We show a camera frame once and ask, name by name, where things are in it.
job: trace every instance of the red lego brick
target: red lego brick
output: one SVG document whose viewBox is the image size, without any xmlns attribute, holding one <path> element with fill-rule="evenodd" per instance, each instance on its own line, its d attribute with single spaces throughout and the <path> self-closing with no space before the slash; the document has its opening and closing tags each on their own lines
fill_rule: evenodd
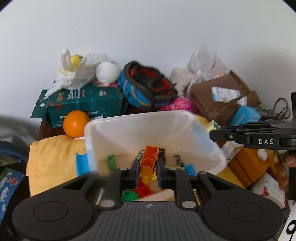
<svg viewBox="0 0 296 241">
<path fill-rule="evenodd" d="M 139 198 L 150 196 L 153 192 L 143 183 L 142 180 L 139 180 L 138 188 L 134 190 L 135 193 L 139 195 Z"/>
</svg>

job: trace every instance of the white cylinder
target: white cylinder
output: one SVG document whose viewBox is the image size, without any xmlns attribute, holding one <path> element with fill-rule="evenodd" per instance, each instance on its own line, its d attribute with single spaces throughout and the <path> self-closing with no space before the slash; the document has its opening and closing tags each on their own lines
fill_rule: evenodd
<svg viewBox="0 0 296 241">
<path fill-rule="evenodd" d="M 184 68 L 173 68 L 172 74 L 170 75 L 170 81 L 174 84 L 177 83 L 175 88 L 178 91 L 178 95 L 183 95 L 184 87 L 195 78 L 195 75 L 188 69 Z"/>
</svg>

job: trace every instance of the clear plastic bag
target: clear plastic bag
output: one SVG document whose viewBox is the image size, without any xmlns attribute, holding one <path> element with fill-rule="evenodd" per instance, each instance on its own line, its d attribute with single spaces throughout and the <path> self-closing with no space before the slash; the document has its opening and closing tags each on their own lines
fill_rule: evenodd
<svg viewBox="0 0 296 241">
<path fill-rule="evenodd" d="M 210 51 L 207 46 L 201 45 L 191 56 L 188 69 L 196 75 L 187 89 L 186 95 L 190 92 L 193 84 L 216 79 L 230 73 L 230 69 L 222 62 L 216 53 Z"/>
<path fill-rule="evenodd" d="M 106 53 L 89 53 L 85 56 L 71 57 L 69 50 L 63 49 L 62 66 L 57 71 L 55 82 L 45 94 L 45 98 L 62 88 L 75 90 L 87 85 L 95 75 L 96 68 L 103 61 L 110 61 Z"/>
</svg>

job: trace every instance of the blue lego brick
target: blue lego brick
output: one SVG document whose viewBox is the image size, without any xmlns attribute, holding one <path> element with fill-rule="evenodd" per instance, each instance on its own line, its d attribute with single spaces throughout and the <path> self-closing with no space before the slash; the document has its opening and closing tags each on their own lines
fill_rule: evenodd
<svg viewBox="0 0 296 241">
<path fill-rule="evenodd" d="M 196 176 L 196 171 L 194 170 L 194 167 L 193 167 L 192 164 L 186 165 L 184 167 L 184 169 L 185 169 L 185 171 L 186 171 L 186 173 L 188 175 L 194 175 L 194 176 Z"/>
</svg>

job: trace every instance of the yellow label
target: yellow label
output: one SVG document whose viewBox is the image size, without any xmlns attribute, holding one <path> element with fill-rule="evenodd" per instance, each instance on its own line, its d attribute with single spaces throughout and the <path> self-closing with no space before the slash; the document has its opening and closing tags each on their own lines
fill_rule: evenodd
<svg viewBox="0 0 296 241">
<path fill-rule="evenodd" d="M 57 101 L 61 101 L 64 97 L 64 92 L 59 93 L 59 97 L 57 98 Z"/>
</svg>

